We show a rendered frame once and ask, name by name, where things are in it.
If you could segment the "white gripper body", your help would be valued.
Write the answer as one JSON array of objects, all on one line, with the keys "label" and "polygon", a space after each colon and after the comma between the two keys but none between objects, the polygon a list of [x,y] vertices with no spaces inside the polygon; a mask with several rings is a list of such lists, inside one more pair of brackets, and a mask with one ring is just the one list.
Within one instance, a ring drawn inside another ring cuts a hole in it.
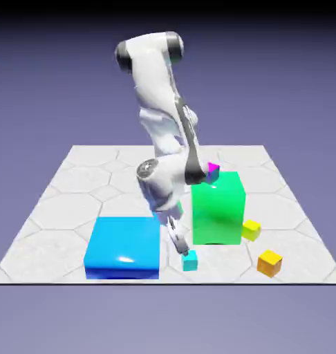
[{"label": "white gripper body", "polygon": [[176,249],[187,249],[188,244],[185,237],[178,229],[178,224],[173,216],[167,217],[167,229],[171,240],[173,241]]}]

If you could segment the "small cyan cube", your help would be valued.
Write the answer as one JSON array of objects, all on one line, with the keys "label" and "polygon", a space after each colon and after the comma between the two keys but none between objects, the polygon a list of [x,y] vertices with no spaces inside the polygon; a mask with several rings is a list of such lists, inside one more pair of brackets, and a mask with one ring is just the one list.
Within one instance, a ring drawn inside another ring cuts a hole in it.
[{"label": "small cyan cube", "polygon": [[186,255],[181,256],[184,272],[196,271],[198,269],[198,257],[195,250],[189,250]]}]

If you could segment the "small magenta cube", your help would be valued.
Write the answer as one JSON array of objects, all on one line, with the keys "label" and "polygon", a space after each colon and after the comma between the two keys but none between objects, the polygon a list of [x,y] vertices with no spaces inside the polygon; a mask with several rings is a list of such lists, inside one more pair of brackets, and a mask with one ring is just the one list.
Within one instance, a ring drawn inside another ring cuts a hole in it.
[{"label": "small magenta cube", "polygon": [[208,162],[208,171],[206,175],[205,182],[208,184],[212,184],[218,180],[220,172],[220,165],[217,165],[212,162]]}]

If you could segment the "small yellow cube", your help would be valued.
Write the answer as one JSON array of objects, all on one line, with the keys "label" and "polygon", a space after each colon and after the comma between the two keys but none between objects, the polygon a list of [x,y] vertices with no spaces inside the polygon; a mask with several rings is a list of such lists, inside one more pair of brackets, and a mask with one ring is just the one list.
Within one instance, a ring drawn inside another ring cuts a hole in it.
[{"label": "small yellow cube", "polygon": [[242,237],[244,239],[254,242],[259,237],[260,233],[261,233],[260,223],[252,220],[247,220],[243,223]]}]

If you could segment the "small orange cube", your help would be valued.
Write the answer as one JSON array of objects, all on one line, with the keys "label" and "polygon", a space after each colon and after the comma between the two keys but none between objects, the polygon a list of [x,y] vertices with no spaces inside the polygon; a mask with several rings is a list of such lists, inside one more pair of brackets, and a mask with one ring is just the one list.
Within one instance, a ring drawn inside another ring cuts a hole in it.
[{"label": "small orange cube", "polygon": [[281,269],[283,257],[272,250],[266,250],[258,257],[256,269],[273,278]]}]

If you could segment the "large green box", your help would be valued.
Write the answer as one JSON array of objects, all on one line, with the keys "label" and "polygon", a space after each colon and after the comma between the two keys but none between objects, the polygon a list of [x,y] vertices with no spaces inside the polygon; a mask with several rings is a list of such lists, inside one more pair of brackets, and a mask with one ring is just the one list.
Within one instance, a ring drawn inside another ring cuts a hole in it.
[{"label": "large green box", "polygon": [[245,189],[236,171],[222,171],[212,184],[192,186],[193,244],[240,244],[245,200]]}]

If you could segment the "large blue box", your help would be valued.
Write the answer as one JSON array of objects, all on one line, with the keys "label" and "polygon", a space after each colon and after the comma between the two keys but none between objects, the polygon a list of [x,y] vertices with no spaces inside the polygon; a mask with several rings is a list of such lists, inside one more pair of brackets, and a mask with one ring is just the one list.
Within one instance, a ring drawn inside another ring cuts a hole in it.
[{"label": "large blue box", "polygon": [[157,279],[160,222],[155,216],[100,216],[84,256],[87,279]]}]

